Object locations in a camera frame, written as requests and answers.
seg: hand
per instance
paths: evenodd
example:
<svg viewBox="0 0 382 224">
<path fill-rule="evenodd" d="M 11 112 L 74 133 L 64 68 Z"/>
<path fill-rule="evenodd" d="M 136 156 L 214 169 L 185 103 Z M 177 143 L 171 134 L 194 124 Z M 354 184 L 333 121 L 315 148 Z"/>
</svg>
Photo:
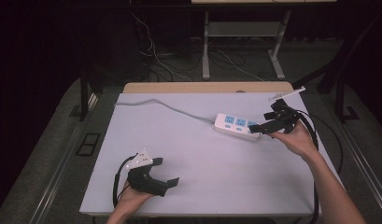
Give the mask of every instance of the hand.
<svg viewBox="0 0 382 224">
<path fill-rule="evenodd" d="M 275 132 L 268 135 L 280 140 L 290 151 L 301 156 L 304 161 L 307 160 L 309 155 L 318 152 L 309 131 L 300 120 L 296 122 L 294 129 L 290 133 Z"/>
<path fill-rule="evenodd" d="M 153 196 L 153 194 L 132 189 L 130 184 L 126 181 L 124 191 L 107 223 L 123 223 L 124 220 L 134 213 L 147 199 Z"/>
</svg>

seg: person's right hand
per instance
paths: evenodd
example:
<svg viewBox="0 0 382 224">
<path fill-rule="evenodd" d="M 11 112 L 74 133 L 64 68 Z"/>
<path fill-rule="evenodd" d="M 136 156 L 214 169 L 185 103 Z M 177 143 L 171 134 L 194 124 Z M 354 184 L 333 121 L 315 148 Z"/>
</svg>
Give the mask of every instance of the person's right hand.
<svg viewBox="0 0 382 224">
<path fill-rule="evenodd" d="M 304 161 L 307 159 L 307 156 L 317 152 L 309 131 L 300 120 L 296 122 L 294 129 L 290 133 L 275 132 L 268 133 L 268 135 L 280 140 L 290 151 L 301 156 Z"/>
</svg>

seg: forearm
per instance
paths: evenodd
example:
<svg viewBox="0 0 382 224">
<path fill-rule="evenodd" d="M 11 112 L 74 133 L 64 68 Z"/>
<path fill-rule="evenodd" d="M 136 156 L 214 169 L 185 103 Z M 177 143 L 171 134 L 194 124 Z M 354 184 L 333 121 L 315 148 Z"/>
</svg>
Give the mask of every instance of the forearm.
<svg viewBox="0 0 382 224">
<path fill-rule="evenodd" d="M 109 216 L 108 222 L 106 224 L 122 224 L 129 217 L 124 209 L 120 209 L 120 204 L 114 209 L 112 214 Z"/>
<path fill-rule="evenodd" d="M 365 223 L 342 185 L 333 175 L 326 161 L 316 151 L 304 156 L 314 177 L 321 211 L 326 223 Z"/>
</svg>

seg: table surface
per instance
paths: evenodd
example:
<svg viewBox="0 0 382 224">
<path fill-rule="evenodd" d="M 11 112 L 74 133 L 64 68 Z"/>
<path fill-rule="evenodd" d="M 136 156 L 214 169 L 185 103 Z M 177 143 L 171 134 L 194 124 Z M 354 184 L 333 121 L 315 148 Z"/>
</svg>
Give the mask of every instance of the table surface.
<svg viewBox="0 0 382 224">
<path fill-rule="evenodd" d="M 118 102 L 155 98 L 211 119 L 225 113 L 264 122 L 262 114 L 271 111 L 272 102 L 267 99 L 275 95 L 278 86 L 282 87 L 279 92 L 291 90 L 286 82 L 130 83 Z M 299 94 L 286 98 L 286 102 L 306 111 Z M 81 213 L 107 216 L 112 212 L 114 175 L 126 158 L 144 148 L 153 158 L 164 158 L 161 166 L 152 168 L 151 176 L 162 181 L 179 177 L 179 184 L 164 198 L 148 200 L 135 216 L 272 217 L 313 212 L 313 177 L 305 162 L 279 141 L 266 135 L 256 142 L 240 139 L 162 105 L 147 104 L 116 106 Z M 126 173 L 121 173 L 121 185 Z"/>
<path fill-rule="evenodd" d="M 235 4 L 235 3 L 322 3 L 336 0 L 191 0 L 194 4 Z"/>
</svg>

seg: white power strip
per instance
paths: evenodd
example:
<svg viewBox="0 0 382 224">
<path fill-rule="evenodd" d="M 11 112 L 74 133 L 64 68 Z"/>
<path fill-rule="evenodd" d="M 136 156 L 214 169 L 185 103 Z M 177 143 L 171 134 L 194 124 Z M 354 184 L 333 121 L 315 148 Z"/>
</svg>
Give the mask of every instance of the white power strip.
<svg viewBox="0 0 382 224">
<path fill-rule="evenodd" d="M 256 141 L 261 134 L 251 133 L 248 126 L 257 124 L 255 121 L 240 119 L 232 115 L 218 114 L 214 123 L 214 129 L 217 132 L 227 133 L 236 137 Z"/>
</svg>

